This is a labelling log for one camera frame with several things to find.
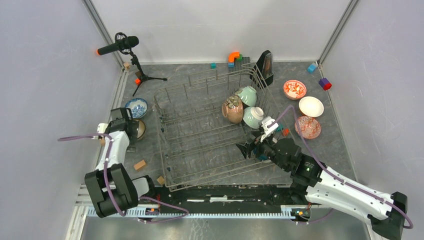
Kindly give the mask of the white blue rimmed bowl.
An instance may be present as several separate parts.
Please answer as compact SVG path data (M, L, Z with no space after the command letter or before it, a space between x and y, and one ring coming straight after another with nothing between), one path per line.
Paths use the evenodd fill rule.
M124 107L131 110L132 117L135 119L142 118L148 110L148 102L143 98L133 98L129 100Z

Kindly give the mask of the dark brown banded bowl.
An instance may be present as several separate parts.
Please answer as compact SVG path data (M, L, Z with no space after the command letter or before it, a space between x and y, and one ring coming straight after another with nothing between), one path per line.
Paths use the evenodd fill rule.
M141 140L145 133L146 133L146 125L145 123L140 120L140 119L135 119L138 123L138 127L137 127L137 140Z

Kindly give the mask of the grey wire dish rack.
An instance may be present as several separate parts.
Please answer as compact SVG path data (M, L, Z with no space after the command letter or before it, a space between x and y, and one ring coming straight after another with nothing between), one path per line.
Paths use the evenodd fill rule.
M225 100L243 87L257 92L256 106L276 118L287 102L282 71L270 86L248 63L239 71L192 73L181 84L154 93L164 185L176 192L200 185L289 185L289 173L272 162L244 158L237 148L252 137L244 122L222 114Z

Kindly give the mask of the blue white patterned bowl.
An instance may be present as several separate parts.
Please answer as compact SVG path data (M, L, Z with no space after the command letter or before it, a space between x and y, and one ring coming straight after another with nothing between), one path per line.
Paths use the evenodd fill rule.
M300 116L294 124L296 133L302 135L305 139L312 140L317 138L321 132L321 124L313 117Z

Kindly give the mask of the white bowl orange pattern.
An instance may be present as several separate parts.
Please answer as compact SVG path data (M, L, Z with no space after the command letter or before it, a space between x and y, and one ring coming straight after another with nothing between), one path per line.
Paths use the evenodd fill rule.
M306 86L298 80L288 80L283 85L285 96L291 100L300 100L307 93Z

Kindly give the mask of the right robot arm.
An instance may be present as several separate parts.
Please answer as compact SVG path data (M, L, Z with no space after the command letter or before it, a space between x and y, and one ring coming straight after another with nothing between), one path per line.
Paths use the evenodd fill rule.
M291 138L252 138L236 147L244 158L266 157L290 174L289 199L295 204L319 204L353 216L388 239L399 240L406 228L408 198L401 192L384 193L342 176L302 153Z

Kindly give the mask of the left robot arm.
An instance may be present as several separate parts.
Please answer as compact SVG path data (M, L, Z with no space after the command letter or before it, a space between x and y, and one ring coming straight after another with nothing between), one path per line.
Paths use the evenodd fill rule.
M124 167L127 148L138 139L139 123L129 108L111 110L111 121L100 123L97 135L104 141L100 161L95 170L84 177L89 197L98 217L105 218L136 207L139 199L153 203L157 190L148 176L132 180Z

